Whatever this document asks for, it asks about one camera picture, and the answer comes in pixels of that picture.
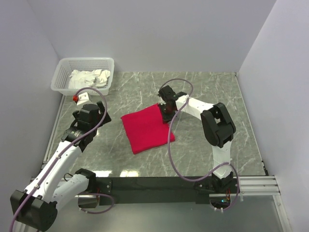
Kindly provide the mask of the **red t shirt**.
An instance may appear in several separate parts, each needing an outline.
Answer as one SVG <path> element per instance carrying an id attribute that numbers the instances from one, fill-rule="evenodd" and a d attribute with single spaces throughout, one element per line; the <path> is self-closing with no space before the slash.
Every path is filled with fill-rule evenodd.
<path id="1" fill-rule="evenodd" d="M 167 144 L 169 125 L 162 120 L 158 104 L 121 117 L 134 155 Z"/>

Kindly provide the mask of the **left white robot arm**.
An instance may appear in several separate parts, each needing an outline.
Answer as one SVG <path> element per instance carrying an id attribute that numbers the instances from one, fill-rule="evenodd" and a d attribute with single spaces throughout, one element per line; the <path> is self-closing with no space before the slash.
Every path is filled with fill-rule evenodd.
<path id="1" fill-rule="evenodd" d="M 56 152 L 39 175 L 23 190 L 10 197 L 13 222 L 21 222 L 39 231 L 47 231 L 58 212 L 80 193 L 97 195 L 96 174 L 79 169 L 62 186 L 59 182 L 67 169 L 93 141 L 97 129 L 111 121 L 106 101 L 85 104 L 73 113 L 74 121 L 64 132 Z"/>

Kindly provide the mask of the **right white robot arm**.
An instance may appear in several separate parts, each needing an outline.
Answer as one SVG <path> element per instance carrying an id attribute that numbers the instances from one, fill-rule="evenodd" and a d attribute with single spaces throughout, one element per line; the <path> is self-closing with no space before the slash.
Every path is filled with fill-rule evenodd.
<path id="1" fill-rule="evenodd" d="M 205 103 L 190 95 L 179 92 L 175 93 L 170 86 L 160 88 L 159 97 L 163 104 L 159 104 L 163 122 L 170 123 L 168 130 L 168 155 L 169 161 L 175 173 L 188 182 L 199 182 L 209 178 L 211 188 L 222 193 L 230 188 L 233 180 L 233 168 L 231 162 L 231 144 L 236 132 L 236 126 L 223 103 Z M 181 111 L 201 120 L 207 142 L 212 146 L 213 169 L 204 177 L 189 179 L 178 172 L 171 156 L 171 128 L 172 124 Z"/>

